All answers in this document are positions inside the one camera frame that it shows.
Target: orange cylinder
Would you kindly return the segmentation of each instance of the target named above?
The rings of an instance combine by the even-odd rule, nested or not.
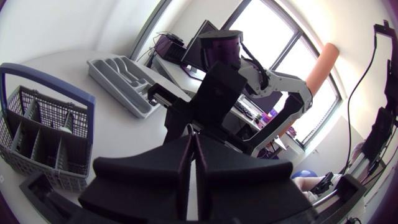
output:
[[[319,55],[317,62],[306,79],[308,89],[311,91],[312,96],[315,96],[318,90],[321,88],[323,82],[328,78],[328,75],[335,65],[337,57],[339,55],[339,50],[336,46],[331,43],[327,43],[322,53]],[[279,133],[282,136],[294,123],[291,122],[283,131]]]

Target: window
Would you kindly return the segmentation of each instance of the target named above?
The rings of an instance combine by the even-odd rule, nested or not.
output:
[[[273,0],[244,0],[222,29],[243,31],[245,46],[263,67],[302,80],[308,77],[319,56],[303,30]],[[283,93],[274,108],[283,108],[286,98],[287,93]],[[293,124],[297,135],[291,137],[305,147],[340,101],[329,75],[314,96],[312,108]]]

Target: computer monitor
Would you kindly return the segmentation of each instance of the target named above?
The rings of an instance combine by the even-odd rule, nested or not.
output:
[[[269,96],[262,98],[252,98],[246,90],[244,90],[242,93],[245,95],[247,100],[267,114],[274,108],[276,103],[278,103],[279,99],[282,97],[282,93],[278,91],[275,91]]]
[[[195,36],[191,39],[188,44],[187,51],[181,59],[181,68],[192,78],[203,80],[205,77],[205,68],[203,68],[201,57],[200,57],[200,43],[198,36],[205,32],[218,30],[210,21],[205,20],[198,29]]]

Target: gray cutlery tray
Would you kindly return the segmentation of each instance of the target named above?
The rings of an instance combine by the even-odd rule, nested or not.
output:
[[[159,104],[148,101],[148,89],[155,84],[125,56],[88,60],[88,74],[138,118],[147,118]]]

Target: gray plastic basket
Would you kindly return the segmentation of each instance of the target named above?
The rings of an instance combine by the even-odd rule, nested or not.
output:
[[[3,80],[5,73],[29,78],[87,106],[80,108],[23,86],[4,104],[5,88],[1,91],[0,156],[20,174],[41,170],[53,187],[83,191],[90,168],[94,96],[22,65],[5,63],[0,72]]]

